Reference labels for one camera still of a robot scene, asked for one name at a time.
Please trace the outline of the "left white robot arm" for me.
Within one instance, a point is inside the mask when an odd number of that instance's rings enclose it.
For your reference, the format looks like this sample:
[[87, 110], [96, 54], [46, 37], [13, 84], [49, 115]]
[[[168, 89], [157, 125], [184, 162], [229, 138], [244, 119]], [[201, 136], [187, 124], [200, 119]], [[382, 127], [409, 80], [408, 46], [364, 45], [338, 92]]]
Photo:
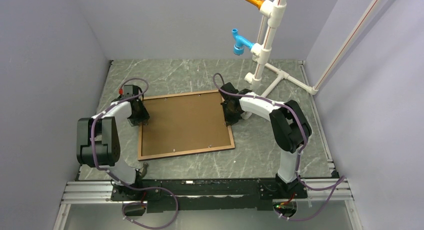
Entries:
[[119, 96], [107, 109], [77, 121], [77, 161], [107, 173], [131, 200], [139, 199], [144, 193], [143, 175], [121, 158], [118, 126], [127, 121], [130, 126], [138, 127], [149, 120], [143, 100], [143, 90], [127, 84], [119, 89]]

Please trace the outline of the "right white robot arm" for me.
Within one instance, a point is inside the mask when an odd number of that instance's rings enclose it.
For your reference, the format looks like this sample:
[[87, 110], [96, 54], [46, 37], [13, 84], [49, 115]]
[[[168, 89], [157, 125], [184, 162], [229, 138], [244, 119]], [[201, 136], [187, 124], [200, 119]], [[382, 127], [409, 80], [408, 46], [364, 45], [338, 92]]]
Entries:
[[230, 82], [218, 90], [223, 97], [221, 106], [227, 126], [236, 124], [246, 112], [270, 122], [275, 142], [281, 149], [275, 190], [280, 197], [289, 197], [299, 184], [300, 149], [312, 133], [299, 104], [294, 100], [274, 101], [249, 89], [238, 91]]

